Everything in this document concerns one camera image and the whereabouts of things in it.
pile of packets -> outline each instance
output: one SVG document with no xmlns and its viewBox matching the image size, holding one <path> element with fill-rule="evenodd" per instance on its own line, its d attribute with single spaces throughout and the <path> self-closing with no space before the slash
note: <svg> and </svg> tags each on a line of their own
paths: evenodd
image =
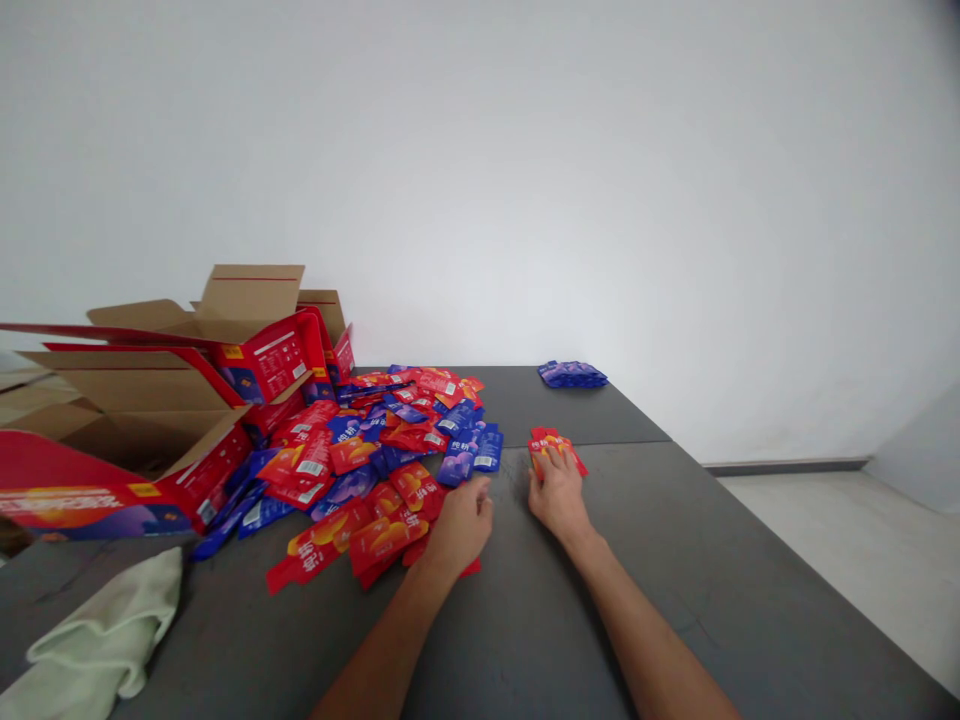
<svg viewBox="0 0 960 720">
<path fill-rule="evenodd" d="M 474 469 L 500 469 L 503 435 L 483 420 L 483 387 L 431 367 L 391 365 L 351 378 L 337 402 L 317 400 L 250 455 L 193 559 L 212 556 L 234 530 L 242 539 L 300 510 L 316 524 L 268 573 L 271 594 L 307 582 L 344 553 L 364 589 L 398 559 L 409 567 L 446 493 Z M 434 478 L 420 459 L 439 453 Z M 479 569 L 478 559 L 464 574 Z"/>
<path fill-rule="evenodd" d="M 589 363 L 573 360 L 558 363 L 551 360 L 537 368 L 543 381 L 552 388 L 558 387 L 602 387 L 610 381 L 607 376 Z"/>
</svg>

cloth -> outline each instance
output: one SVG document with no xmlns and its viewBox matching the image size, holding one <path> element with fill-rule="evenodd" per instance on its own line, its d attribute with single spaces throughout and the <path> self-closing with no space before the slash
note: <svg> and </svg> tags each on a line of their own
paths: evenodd
<svg viewBox="0 0 960 720">
<path fill-rule="evenodd" d="M 127 568 L 27 651 L 34 663 L 0 695 L 0 720 L 106 718 L 147 682 L 144 665 L 177 611 L 183 558 Z"/>
</svg>

white wall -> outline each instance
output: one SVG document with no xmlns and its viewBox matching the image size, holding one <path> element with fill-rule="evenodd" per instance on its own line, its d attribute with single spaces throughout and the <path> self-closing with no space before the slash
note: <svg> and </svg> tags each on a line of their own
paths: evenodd
<svg viewBox="0 0 960 720">
<path fill-rule="evenodd" d="M 867 454 L 960 368 L 935 7 L 8 0 L 0 314 L 303 262 L 362 363 L 587 359 L 701 461 Z"/>
<path fill-rule="evenodd" d="M 933 510 L 960 513 L 960 383 L 883 443 L 866 470 Z"/>
</svg>

cardboard box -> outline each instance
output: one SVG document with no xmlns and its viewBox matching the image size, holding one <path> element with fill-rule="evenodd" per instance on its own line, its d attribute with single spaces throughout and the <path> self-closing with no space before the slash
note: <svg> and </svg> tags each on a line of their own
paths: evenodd
<svg viewBox="0 0 960 720">
<path fill-rule="evenodd" d="M 297 308 L 316 308 L 323 319 L 321 332 L 324 338 L 324 359 L 335 385 L 346 382 L 353 372 L 353 346 L 350 336 L 353 325 L 343 319 L 340 295 L 336 290 L 301 290 L 297 295 Z"/>
<path fill-rule="evenodd" d="M 46 368 L 38 368 L 32 376 L 5 373 L 0 383 L 0 426 L 13 422 L 24 415 L 48 407 L 73 402 L 80 398 L 78 393 L 63 378 L 57 377 Z"/>
<path fill-rule="evenodd" d="M 178 348 L 181 356 L 192 350 L 191 364 L 212 364 L 239 396 L 236 404 L 269 403 L 308 367 L 324 364 L 318 359 L 324 332 L 315 327 L 320 313 L 297 312 L 302 276 L 302 265 L 217 265 L 195 313 L 152 300 L 90 310 L 92 326 L 3 323 L 0 329 Z"/>
<path fill-rule="evenodd" d="M 45 539 L 206 530 L 252 450 L 247 407 L 171 352 L 22 354 L 85 397 L 0 429 L 0 512 Z"/>
</svg>

forearm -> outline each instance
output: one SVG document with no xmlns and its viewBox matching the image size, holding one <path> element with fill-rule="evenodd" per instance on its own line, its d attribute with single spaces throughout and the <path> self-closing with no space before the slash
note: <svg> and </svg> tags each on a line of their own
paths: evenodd
<svg viewBox="0 0 960 720">
<path fill-rule="evenodd" d="M 738 718 L 732 703 L 640 591 L 599 534 L 564 542 L 603 619 L 643 717 Z"/>
<path fill-rule="evenodd" d="M 410 568 L 380 620 L 313 711 L 314 720 L 400 717 L 420 650 L 453 587 L 446 575 L 423 562 Z"/>
</svg>

